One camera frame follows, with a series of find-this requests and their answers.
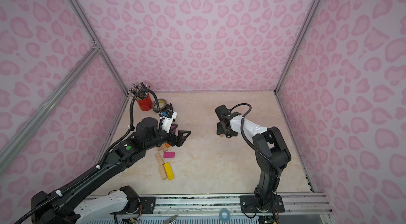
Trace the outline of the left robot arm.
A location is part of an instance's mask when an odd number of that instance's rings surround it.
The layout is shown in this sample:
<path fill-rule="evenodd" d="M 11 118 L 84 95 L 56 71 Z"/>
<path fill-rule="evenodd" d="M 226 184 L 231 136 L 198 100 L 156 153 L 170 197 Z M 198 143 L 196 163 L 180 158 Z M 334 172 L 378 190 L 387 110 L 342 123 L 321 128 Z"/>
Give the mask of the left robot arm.
<path fill-rule="evenodd" d="M 138 194 L 130 186 L 123 186 L 111 195 L 88 201 L 87 197 L 115 175 L 125 171 L 144 158 L 150 149 L 169 144 L 181 147 L 190 131 L 179 131 L 176 125 L 151 117 L 137 125 L 114 142 L 101 160 L 66 185 L 31 199 L 28 216 L 34 224 L 86 224 L 110 213 L 140 213 Z"/>

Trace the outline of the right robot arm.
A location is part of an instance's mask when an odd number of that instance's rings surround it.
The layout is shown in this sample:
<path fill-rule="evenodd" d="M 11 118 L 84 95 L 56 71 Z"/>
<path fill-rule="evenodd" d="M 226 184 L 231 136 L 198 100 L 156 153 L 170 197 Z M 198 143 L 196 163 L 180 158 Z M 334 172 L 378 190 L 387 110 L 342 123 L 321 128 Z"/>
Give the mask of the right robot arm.
<path fill-rule="evenodd" d="M 254 189 L 254 203 L 262 212 L 277 208 L 277 190 L 281 175 L 291 161 L 291 153 L 277 127 L 267 128 L 246 118 L 252 110 L 248 103 L 241 103 L 228 109 L 218 106 L 215 113 L 219 119 L 217 135 L 227 138 L 242 136 L 248 146 L 255 152 L 261 174 Z"/>

